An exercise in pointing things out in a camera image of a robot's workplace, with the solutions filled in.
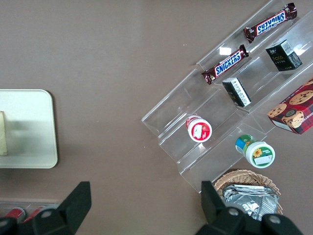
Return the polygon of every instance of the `white label on black box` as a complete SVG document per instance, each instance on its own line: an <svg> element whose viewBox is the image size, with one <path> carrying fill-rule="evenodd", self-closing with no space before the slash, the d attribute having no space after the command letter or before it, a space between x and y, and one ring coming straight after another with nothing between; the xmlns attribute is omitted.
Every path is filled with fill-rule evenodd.
<svg viewBox="0 0 313 235"><path fill-rule="evenodd" d="M244 91L243 87L239 83L238 79L235 78L234 80L231 81L231 84L234 86L234 89L237 92L237 95L240 97L240 100L244 104L244 106L248 105L251 103L249 100L248 96L246 95L246 92Z"/></svg>
<svg viewBox="0 0 313 235"><path fill-rule="evenodd" d="M285 53L288 55L290 55L291 53L293 53L293 49L291 47L291 45L289 44L289 42L286 40L284 41L282 44L282 49L285 51Z"/></svg>

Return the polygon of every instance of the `silver foil packet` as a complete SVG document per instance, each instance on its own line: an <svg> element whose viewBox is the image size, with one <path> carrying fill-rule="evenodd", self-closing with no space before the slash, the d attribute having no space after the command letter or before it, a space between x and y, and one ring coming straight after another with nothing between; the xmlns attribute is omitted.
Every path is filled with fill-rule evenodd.
<svg viewBox="0 0 313 235"><path fill-rule="evenodd" d="M275 214L278 195L271 187L228 185L223 188L223 200L226 204L237 204L256 220L262 220L264 214Z"/></svg>

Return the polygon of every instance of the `white tray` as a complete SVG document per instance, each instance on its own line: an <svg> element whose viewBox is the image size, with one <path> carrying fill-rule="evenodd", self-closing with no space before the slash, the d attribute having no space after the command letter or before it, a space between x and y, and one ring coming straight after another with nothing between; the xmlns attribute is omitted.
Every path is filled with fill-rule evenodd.
<svg viewBox="0 0 313 235"><path fill-rule="evenodd" d="M52 168L58 161L51 95L44 90L0 90L8 155L0 168Z"/></svg>

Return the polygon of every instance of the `round plastic container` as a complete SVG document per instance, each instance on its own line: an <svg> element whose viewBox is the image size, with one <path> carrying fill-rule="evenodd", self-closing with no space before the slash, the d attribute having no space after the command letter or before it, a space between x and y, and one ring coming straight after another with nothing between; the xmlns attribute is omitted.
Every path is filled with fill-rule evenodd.
<svg viewBox="0 0 313 235"><path fill-rule="evenodd" d="M187 119L186 128L190 138L195 142L205 142L212 135L210 123L197 115L192 115Z"/></svg>
<svg viewBox="0 0 313 235"><path fill-rule="evenodd" d="M275 150L264 141L242 135L236 140L236 149L256 168L266 168L275 160Z"/></svg>

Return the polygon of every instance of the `beige block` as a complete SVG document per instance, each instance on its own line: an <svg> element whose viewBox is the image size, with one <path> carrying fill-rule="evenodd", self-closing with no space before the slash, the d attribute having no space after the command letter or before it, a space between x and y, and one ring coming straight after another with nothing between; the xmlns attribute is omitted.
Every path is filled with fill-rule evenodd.
<svg viewBox="0 0 313 235"><path fill-rule="evenodd" d="M3 111L0 111L0 156L7 155Z"/></svg>

